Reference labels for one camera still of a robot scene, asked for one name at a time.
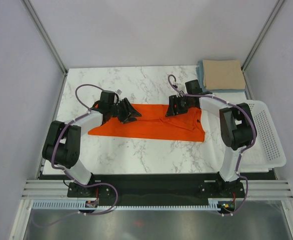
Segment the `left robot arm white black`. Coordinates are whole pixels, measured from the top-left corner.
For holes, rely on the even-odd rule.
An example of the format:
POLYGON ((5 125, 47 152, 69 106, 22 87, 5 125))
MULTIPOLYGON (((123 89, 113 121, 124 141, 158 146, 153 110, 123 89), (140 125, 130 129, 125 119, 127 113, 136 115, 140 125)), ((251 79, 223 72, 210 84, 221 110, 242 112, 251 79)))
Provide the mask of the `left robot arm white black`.
POLYGON ((122 124, 137 121, 141 117, 127 98, 120 99, 113 91, 103 90, 100 99, 86 113, 68 123, 55 120, 50 126, 42 148, 43 159, 53 169, 62 170, 79 185, 79 191, 86 197, 96 192, 94 175, 80 160, 81 137, 90 130, 117 118, 122 124))

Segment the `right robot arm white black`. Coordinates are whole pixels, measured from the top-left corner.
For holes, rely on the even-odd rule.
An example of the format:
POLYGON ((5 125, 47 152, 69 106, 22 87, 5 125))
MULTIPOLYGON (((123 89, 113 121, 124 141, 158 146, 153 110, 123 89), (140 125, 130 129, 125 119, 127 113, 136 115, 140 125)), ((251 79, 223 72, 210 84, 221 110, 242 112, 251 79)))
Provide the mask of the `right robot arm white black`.
POLYGON ((250 107, 246 103, 232 104, 210 91, 202 91, 198 80, 186 82, 185 93, 181 85, 172 83, 170 78, 175 76, 170 74, 167 80, 177 94, 169 97, 167 117, 186 114, 190 108, 199 108, 219 117, 225 153, 219 170, 222 180, 215 184, 215 190, 219 196, 227 197, 234 190, 232 182, 241 177, 239 166, 244 151, 256 142, 257 130, 250 107))

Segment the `orange t shirt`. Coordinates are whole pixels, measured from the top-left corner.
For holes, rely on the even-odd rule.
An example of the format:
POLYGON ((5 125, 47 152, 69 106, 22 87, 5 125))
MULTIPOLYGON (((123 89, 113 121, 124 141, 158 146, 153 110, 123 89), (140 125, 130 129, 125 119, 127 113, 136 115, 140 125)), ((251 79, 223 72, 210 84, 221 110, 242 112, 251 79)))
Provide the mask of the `orange t shirt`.
POLYGON ((122 137, 170 141, 205 141, 202 127, 202 111, 191 107, 187 113, 166 117, 166 104, 134 104, 133 107, 142 114, 136 121, 121 123, 111 118, 102 126, 88 131, 91 136, 122 137))

